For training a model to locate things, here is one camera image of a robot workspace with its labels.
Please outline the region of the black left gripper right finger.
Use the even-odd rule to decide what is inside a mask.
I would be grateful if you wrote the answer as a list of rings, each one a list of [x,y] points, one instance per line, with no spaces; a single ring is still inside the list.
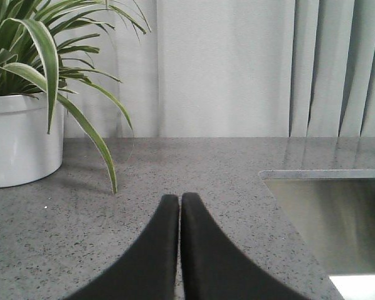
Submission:
[[[182,195],[180,247],[186,299],[304,299],[241,252],[194,192]]]

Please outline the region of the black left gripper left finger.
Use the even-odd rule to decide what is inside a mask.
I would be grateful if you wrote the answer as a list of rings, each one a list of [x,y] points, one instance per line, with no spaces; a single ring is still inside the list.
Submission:
[[[173,299],[179,239],[179,202],[164,195],[139,237],[100,276],[68,299]]]

